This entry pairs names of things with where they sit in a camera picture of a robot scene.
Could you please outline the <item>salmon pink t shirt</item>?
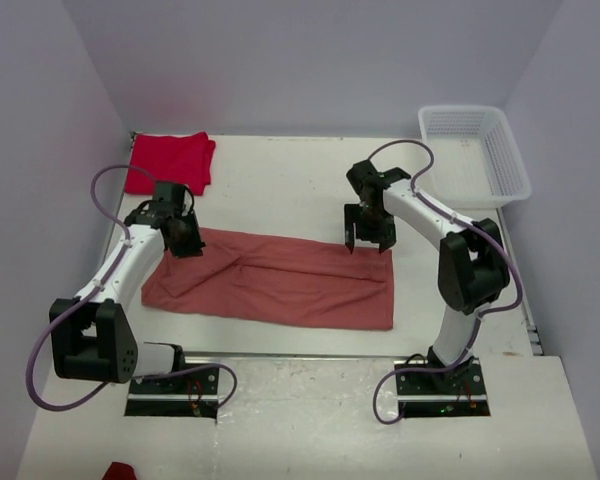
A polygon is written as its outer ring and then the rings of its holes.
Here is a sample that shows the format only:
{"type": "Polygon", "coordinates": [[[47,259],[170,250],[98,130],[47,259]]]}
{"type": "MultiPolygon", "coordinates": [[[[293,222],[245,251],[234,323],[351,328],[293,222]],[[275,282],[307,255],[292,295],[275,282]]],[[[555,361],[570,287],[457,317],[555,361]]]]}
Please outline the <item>salmon pink t shirt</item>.
{"type": "Polygon", "coordinates": [[[391,252],[205,228],[202,255],[166,252],[141,288],[144,306],[303,328],[390,331],[391,252]]]}

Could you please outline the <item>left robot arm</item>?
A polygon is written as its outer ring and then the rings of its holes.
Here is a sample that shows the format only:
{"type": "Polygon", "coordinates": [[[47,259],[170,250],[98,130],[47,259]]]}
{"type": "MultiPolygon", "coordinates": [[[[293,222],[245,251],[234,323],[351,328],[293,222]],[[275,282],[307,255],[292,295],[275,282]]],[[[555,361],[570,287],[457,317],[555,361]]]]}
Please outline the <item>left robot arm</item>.
{"type": "Polygon", "coordinates": [[[55,373],[65,379],[119,384],[152,377],[167,393],[181,390],[188,379],[182,348],[137,341],[127,310],[162,257],[198,257],[204,247],[190,189],[157,182],[152,198],[124,219],[123,237],[91,282],[73,298],[52,304],[55,373]]]}

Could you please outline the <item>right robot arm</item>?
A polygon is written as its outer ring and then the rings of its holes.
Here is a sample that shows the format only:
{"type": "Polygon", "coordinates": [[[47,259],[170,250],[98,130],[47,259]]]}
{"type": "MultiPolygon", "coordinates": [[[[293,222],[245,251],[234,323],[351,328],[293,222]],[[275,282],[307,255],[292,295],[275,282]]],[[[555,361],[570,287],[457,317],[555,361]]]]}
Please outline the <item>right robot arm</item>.
{"type": "Polygon", "coordinates": [[[426,364],[409,376],[426,379],[434,391],[447,393],[470,366],[480,315],[510,282],[499,227],[490,219],[474,221],[426,193],[417,193],[411,176],[398,167],[380,172],[364,160],[354,164],[346,178],[359,198],[344,206],[349,251],[358,240],[376,244],[381,253],[391,249],[399,219],[438,252],[437,288],[445,302],[444,316],[426,364]]]}

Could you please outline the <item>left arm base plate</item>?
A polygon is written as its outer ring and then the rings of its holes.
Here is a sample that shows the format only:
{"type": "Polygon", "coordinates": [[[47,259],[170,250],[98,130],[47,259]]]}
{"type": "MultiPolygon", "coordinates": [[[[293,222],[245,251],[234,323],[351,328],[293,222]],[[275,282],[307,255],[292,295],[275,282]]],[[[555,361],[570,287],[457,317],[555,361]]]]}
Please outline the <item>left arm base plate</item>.
{"type": "Polygon", "coordinates": [[[219,368],[168,379],[132,380],[126,417],[217,418],[219,368]]]}

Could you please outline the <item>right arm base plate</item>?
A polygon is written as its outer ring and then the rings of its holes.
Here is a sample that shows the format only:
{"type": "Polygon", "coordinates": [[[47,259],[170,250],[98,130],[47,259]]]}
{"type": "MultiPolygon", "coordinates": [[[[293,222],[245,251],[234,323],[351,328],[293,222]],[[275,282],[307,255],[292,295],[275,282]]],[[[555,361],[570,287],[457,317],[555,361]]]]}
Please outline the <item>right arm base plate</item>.
{"type": "Polygon", "coordinates": [[[491,414],[479,360],[446,374],[396,375],[399,415],[411,418],[487,417],[491,414]]]}

